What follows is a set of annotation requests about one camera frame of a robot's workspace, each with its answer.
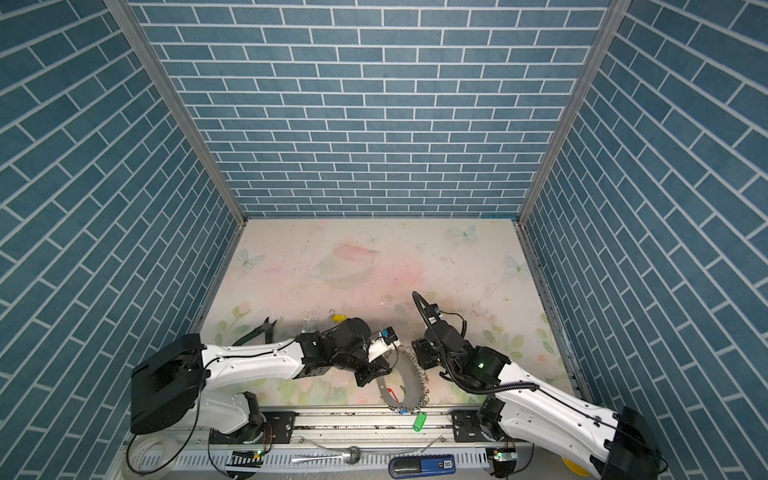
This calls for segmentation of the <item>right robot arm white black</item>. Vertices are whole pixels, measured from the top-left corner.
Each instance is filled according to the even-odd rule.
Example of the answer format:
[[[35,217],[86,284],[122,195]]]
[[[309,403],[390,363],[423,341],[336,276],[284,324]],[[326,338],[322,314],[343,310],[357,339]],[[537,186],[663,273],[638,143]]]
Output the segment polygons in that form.
[[[656,479],[669,467],[638,411],[600,407],[574,397],[523,369],[507,355],[474,346],[465,329],[445,320],[445,311],[412,294],[426,326],[416,346],[425,368],[464,392],[483,396],[477,422],[493,441],[520,439],[584,468],[598,479]]]

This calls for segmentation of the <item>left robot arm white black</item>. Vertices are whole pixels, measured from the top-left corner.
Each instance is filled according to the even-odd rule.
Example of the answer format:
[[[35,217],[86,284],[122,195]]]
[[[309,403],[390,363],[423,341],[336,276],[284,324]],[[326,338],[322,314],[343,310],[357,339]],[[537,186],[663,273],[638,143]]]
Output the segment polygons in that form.
[[[374,332],[360,318],[263,345],[207,345],[198,334],[186,334],[133,369],[130,431],[148,435],[189,425],[229,435],[256,429],[262,422],[256,396],[230,395],[227,387],[318,377],[332,368],[353,373],[363,387],[391,372],[385,356],[399,345],[393,328]]]

